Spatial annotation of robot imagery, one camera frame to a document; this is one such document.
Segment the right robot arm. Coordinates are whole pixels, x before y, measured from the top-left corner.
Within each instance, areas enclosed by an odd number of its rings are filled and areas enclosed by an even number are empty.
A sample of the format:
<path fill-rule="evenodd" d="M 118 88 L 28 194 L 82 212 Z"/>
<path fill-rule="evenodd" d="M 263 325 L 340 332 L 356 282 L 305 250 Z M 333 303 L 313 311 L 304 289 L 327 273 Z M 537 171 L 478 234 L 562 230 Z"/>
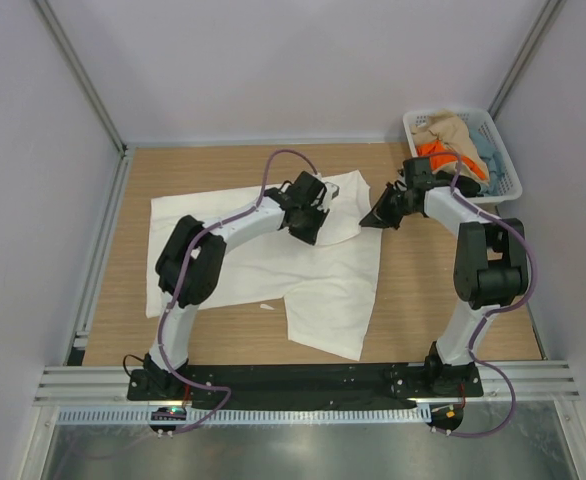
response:
<path fill-rule="evenodd" d="M 480 395 L 477 347 L 494 317 L 518 308 L 532 285 L 524 226 L 466 200 L 456 186 L 460 175 L 437 179 L 427 157 L 404 161 L 401 175 L 387 184 L 359 224 L 397 229 L 414 213 L 438 221 L 457 239 L 453 285 L 458 302 L 423 364 L 392 369 L 392 390 L 399 398 Z"/>

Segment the white t shirt red print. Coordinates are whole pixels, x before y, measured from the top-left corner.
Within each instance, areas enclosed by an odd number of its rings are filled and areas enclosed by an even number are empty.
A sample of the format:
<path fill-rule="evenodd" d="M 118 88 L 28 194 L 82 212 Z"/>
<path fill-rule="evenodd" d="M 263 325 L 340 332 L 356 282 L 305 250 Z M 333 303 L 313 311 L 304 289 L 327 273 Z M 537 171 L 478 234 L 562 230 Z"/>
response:
<path fill-rule="evenodd" d="M 375 302 L 381 234 L 359 226 L 370 209 L 369 187 L 359 172 L 320 178 L 338 185 L 340 192 L 316 244 L 307 245 L 282 229 L 236 248 L 225 256 L 218 286 L 197 315 L 206 308 L 279 298 L 291 340 L 358 360 Z M 177 222 L 187 215 L 202 221 L 226 216 L 253 202 L 261 187 L 153 200 L 148 317 L 159 321 L 163 311 L 155 266 Z"/>

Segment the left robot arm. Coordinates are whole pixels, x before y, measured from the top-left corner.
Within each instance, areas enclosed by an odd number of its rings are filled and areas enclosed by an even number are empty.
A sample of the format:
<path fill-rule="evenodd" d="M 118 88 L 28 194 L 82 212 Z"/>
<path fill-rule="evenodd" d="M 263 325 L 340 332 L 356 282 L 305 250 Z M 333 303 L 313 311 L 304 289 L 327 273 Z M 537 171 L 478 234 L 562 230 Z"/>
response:
<path fill-rule="evenodd" d="M 199 308 L 218 286 L 223 261 L 236 248 L 285 229 L 314 245 L 339 187 L 304 171 L 280 187 L 260 188 L 248 205 L 217 219 L 182 217 L 165 244 L 155 271 L 164 295 L 156 338 L 130 375 L 127 398 L 174 399 L 186 385 L 188 347 Z"/>

